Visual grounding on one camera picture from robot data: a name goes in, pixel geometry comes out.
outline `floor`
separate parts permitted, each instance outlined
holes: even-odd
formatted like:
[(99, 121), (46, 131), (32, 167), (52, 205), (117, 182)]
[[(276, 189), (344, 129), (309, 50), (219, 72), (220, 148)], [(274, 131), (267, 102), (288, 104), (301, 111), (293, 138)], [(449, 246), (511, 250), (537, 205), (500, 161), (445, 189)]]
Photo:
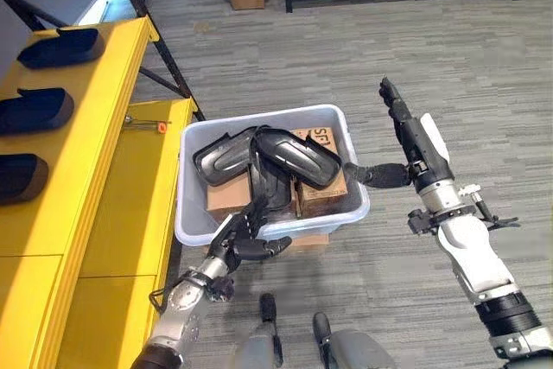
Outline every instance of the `floor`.
[[(499, 216), (522, 228), (491, 234), (545, 323), (551, 313), (553, 0), (283, 0), (235, 12), (228, 0), (148, 0), (208, 118), (333, 103), (362, 164), (401, 162), (383, 74), (415, 114), (430, 112), (459, 183), (477, 182)], [(144, 65), (163, 73), (153, 50)], [(174, 95), (140, 78), (135, 101)], [(372, 190), (371, 211), (324, 251), (243, 264), (236, 298), (213, 304), (190, 367), (226, 367), (257, 324), (257, 298), (276, 296), (284, 368), (322, 368), (311, 317), (371, 334), (402, 368), (497, 368), (487, 333), (446, 256), (416, 237), (412, 189)], [(181, 268), (198, 264), (185, 247)]]

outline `black plastic part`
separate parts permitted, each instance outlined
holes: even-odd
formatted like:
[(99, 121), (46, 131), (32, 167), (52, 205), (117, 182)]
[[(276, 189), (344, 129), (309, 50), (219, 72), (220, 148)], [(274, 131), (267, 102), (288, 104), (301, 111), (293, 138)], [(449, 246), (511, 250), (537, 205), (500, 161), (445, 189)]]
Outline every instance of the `black plastic part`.
[(386, 77), (380, 83), (379, 93), (390, 108), (397, 140), (404, 148), (416, 191), (437, 181), (454, 179), (448, 161), (440, 156), (420, 120), (411, 116), (397, 88)]
[(57, 129), (73, 114), (73, 99), (63, 88), (17, 91), (20, 98), (0, 101), (0, 136)]
[(475, 203), (476, 207), (482, 213), (482, 216), (484, 217), (484, 220), (487, 220), (489, 222), (493, 222), (493, 215), (488, 209), (486, 203), (483, 200), (480, 200)]
[(275, 354), (275, 366), (280, 367), (284, 363), (283, 343), (278, 334), (273, 336), (273, 351)]
[(200, 177), (212, 186), (219, 186), (241, 175), (250, 163), (250, 144), (257, 127), (224, 136), (193, 155)]
[(326, 188), (340, 172), (340, 157), (311, 137), (301, 140), (286, 130), (263, 128), (255, 141), (263, 157), (312, 188)]
[(414, 211), (409, 212), (407, 216), (409, 216), (407, 224), (415, 235), (432, 232), (434, 225), (432, 223), (432, 217), (428, 212), (415, 209)]
[(259, 311), (261, 313), (261, 321), (277, 320), (277, 304), (275, 303), (275, 297), (271, 293), (263, 293), (259, 297)]
[(401, 145), (417, 192), (437, 181), (454, 179), (448, 161), (435, 149), (418, 118), (402, 123), (400, 133)]
[(58, 35), (26, 47), (17, 60), (27, 68), (41, 69), (83, 64), (104, 53), (104, 39), (97, 29), (58, 29)]
[(283, 237), (271, 241), (263, 239), (236, 239), (234, 241), (234, 254), (240, 260), (262, 261), (273, 258), (292, 243), (291, 237)]
[(315, 335), (315, 340), (317, 344), (321, 344), (330, 334), (332, 330), (330, 329), (330, 321), (328, 321), (327, 315), (319, 311), (313, 316), (313, 334)]
[(475, 307), (492, 337), (522, 332), (542, 324), (521, 292), (494, 298)]
[(553, 367), (553, 355), (549, 351), (532, 354), (521, 359), (511, 360), (504, 369), (551, 369)]
[(400, 163), (384, 163), (362, 168), (354, 163), (344, 164), (344, 173), (371, 188), (401, 188), (409, 186), (409, 170)]
[(313, 316), (313, 334), (325, 369), (337, 367), (335, 364), (333, 365), (334, 359), (330, 353), (330, 343), (325, 341), (332, 334), (330, 322), (327, 315), (322, 312), (315, 313)]
[(34, 199), (47, 180), (48, 165), (39, 156), (0, 155), (0, 205)]
[(216, 257), (224, 261), (229, 274), (234, 272), (242, 262), (242, 258), (234, 249), (235, 242), (257, 237), (259, 228), (267, 222), (263, 215), (266, 204), (267, 200), (263, 198), (251, 202), (240, 213), (235, 213), (211, 241), (207, 251), (208, 257)]
[(251, 197), (265, 197), (268, 211), (281, 210), (292, 201), (291, 178), (277, 165), (260, 157), (255, 146), (252, 148), (249, 168)]
[(168, 347), (148, 345), (132, 363), (130, 369), (179, 369), (181, 358)]

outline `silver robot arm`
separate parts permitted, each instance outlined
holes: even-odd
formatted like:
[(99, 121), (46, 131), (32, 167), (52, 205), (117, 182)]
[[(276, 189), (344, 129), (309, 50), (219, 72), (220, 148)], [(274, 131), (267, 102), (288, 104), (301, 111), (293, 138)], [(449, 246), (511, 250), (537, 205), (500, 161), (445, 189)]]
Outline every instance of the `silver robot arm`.
[(171, 288), (167, 307), (131, 369), (180, 368), (198, 339), (209, 303), (232, 298), (234, 287), (229, 274), (242, 260), (272, 258), (291, 244), (290, 237), (256, 239), (264, 223), (265, 204), (254, 201), (221, 224), (200, 267), (187, 270)]
[[(451, 260), (457, 281), (488, 329), (496, 355), (509, 360), (506, 368), (551, 368), (551, 333), (490, 246), (489, 231), (518, 226), (518, 219), (493, 216), (480, 197), (479, 186), (458, 189), (447, 148), (432, 117), (412, 117), (387, 78), (382, 80), (379, 93), (390, 109), (408, 165), (389, 163), (361, 168), (347, 163), (344, 170), (374, 188), (396, 188), (412, 182), (426, 211), (409, 213), (411, 231), (435, 235), (437, 244)], [(462, 198), (469, 198), (469, 203)], [(475, 216), (477, 210), (482, 218)]]

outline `black foam piece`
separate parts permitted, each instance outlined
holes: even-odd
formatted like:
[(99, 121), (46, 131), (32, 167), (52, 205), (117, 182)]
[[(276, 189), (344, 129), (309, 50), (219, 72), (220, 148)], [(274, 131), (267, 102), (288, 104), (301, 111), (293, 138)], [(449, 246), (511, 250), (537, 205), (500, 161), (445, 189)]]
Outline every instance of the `black foam piece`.
[(25, 67), (65, 67), (96, 60), (104, 53), (105, 42), (97, 29), (58, 29), (59, 36), (41, 39), (17, 56)]
[(39, 156), (0, 155), (0, 205), (34, 199), (47, 179), (48, 165)]
[(259, 128), (254, 139), (263, 158), (312, 188), (326, 188), (340, 172), (340, 157), (311, 137), (302, 140), (286, 130)]
[(57, 129), (73, 114), (73, 99), (63, 88), (17, 92), (20, 98), (0, 101), (0, 136)]
[(244, 173), (250, 163), (250, 143), (257, 127), (228, 133), (198, 150), (192, 156), (200, 177), (212, 186), (219, 186)]

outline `plastic storage bin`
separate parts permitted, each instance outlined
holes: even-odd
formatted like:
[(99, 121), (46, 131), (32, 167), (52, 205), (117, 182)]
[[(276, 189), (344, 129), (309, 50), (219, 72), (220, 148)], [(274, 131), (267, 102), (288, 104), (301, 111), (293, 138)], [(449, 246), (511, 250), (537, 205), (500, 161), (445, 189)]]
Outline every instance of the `plastic storage bin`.
[[(206, 184), (196, 173), (192, 155), (227, 132), (233, 135), (246, 127), (261, 124), (286, 130), (332, 127), (342, 161), (357, 162), (346, 117), (335, 105), (313, 105), (190, 124), (181, 136), (175, 221), (175, 235), (184, 245), (209, 244), (218, 227), (218, 223), (206, 212)], [(314, 233), (331, 233), (340, 225), (363, 219), (369, 212), (369, 196), (365, 187), (356, 181), (347, 181), (347, 191), (347, 196), (340, 203), (339, 213), (267, 224), (261, 228), (259, 238), (278, 239), (287, 235), (297, 238)]]

